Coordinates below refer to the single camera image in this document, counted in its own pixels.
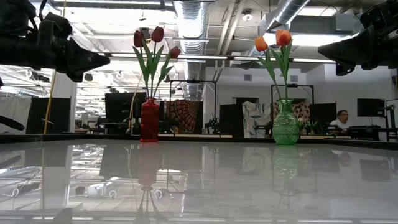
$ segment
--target man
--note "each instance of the man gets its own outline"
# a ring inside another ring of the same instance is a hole
[[[343,133],[347,132],[347,128],[351,127],[351,123],[348,121],[348,112],[346,110],[341,110],[337,112],[337,120],[334,120],[330,125],[336,125],[341,128]]]

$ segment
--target reflective table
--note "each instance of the reflective table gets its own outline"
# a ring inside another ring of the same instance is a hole
[[[123,140],[0,148],[0,223],[398,223],[398,151]]]

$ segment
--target green glass vase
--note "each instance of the green glass vase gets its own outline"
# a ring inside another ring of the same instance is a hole
[[[276,144],[294,146],[300,138],[300,128],[292,111],[292,100],[278,100],[279,113],[274,120],[272,136]]]

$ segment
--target flower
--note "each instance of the flower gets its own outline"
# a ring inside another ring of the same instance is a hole
[[[145,40],[144,34],[138,30],[134,33],[134,46],[142,47],[142,40]]]
[[[155,30],[152,32],[151,38],[154,42],[159,43],[163,40],[164,30],[161,27],[156,27]]]
[[[292,41],[292,34],[287,30],[276,31],[276,44],[279,46],[289,45]]]
[[[171,58],[174,58],[174,59],[178,58],[180,53],[181,53],[181,50],[177,46],[170,49]]]
[[[268,44],[263,37],[257,37],[256,39],[254,39],[254,45],[256,46],[258,52],[262,52],[268,49]]]

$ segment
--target ductwork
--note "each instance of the ductwork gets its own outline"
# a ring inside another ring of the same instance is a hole
[[[178,35],[181,38],[202,39],[205,37],[206,12],[208,3],[199,1],[174,1],[175,12],[178,16]],[[181,41],[182,52],[189,55],[203,55],[205,43],[201,41]],[[186,62],[184,66],[186,79],[204,80],[205,67],[203,63]],[[201,98],[197,86],[188,87],[188,94],[191,99]]]
[[[64,0],[50,0],[53,7],[63,7]],[[140,10],[161,10],[174,11],[171,1],[126,1],[126,3],[107,0],[96,1],[67,1],[67,7],[85,7],[85,8],[101,8],[101,9],[140,9]]]
[[[266,32],[275,29],[281,25],[289,25],[290,22],[297,16],[301,9],[306,6],[310,0],[281,0],[278,3],[278,8],[266,14],[259,25],[259,35],[264,35]],[[246,56],[258,57],[263,53],[258,52],[256,47],[253,47],[247,52]]]

